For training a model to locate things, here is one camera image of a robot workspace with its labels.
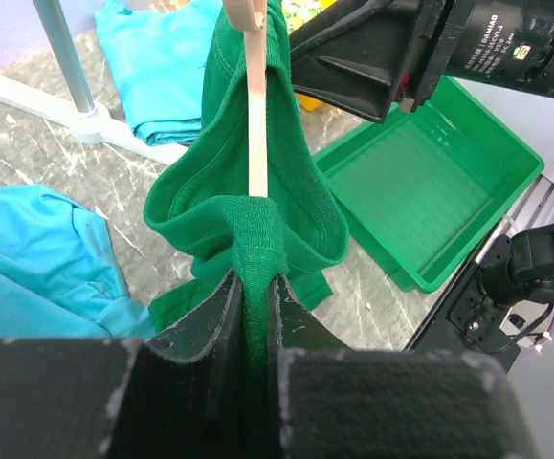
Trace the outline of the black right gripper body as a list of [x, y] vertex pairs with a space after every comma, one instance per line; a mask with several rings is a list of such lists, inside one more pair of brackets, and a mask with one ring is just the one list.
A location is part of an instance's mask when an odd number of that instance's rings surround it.
[[405, 60], [398, 98], [399, 108], [417, 110], [432, 96], [446, 74], [476, 1], [420, 1], [420, 31], [413, 33], [411, 55]]

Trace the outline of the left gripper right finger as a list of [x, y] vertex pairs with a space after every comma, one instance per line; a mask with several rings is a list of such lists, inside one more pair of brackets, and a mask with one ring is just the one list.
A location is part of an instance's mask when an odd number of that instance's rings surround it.
[[284, 275], [277, 276], [271, 283], [268, 307], [269, 352], [291, 348], [321, 352], [350, 350], [299, 302]]

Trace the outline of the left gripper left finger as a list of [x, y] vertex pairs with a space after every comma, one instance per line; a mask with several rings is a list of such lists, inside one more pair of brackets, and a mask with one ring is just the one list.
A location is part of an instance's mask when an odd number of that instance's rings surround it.
[[203, 421], [240, 418], [242, 305], [242, 282], [228, 271], [205, 301], [147, 342], [166, 363], [178, 411]]

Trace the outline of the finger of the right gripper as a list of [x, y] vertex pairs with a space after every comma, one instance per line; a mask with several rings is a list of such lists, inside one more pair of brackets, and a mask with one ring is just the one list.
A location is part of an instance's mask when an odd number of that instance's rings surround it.
[[420, 1], [338, 1], [290, 34], [294, 90], [383, 122], [400, 86]]

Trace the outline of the beige hanger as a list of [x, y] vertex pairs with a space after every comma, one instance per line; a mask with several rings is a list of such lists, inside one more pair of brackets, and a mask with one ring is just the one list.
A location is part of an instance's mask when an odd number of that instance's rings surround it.
[[268, 196], [267, 1], [225, 0], [232, 27], [243, 32], [248, 99], [248, 191]]

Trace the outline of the green t shirt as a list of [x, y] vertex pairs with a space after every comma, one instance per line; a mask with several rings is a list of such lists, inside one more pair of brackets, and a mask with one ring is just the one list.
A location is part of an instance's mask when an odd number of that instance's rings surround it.
[[155, 299], [164, 330], [204, 301], [228, 272], [244, 294], [249, 377], [267, 360], [268, 290], [284, 275], [301, 304], [330, 296], [324, 271], [343, 261], [347, 224], [314, 164], [291, 83], [282, 6], [259, 3], [242, 32], [228, 10], [216, 21], [202, 96], [202, 130], [150, 189], [148, 226], [192, 259], [192, 280]]

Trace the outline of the green plastic tray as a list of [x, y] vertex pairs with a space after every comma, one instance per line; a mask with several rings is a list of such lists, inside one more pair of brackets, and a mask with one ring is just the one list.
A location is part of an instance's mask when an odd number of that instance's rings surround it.
[[543, 159], [456, 80], [315, 157], [351, 236], [403, 291], [436, 291], [543, 172]]

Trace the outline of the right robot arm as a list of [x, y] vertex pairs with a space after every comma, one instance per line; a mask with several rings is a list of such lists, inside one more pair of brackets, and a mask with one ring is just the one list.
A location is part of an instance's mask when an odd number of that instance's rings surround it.
[[554, 1], [337, 1], [290, 48], [296, 92], [374, 122], [443, 76], [554, 98]]

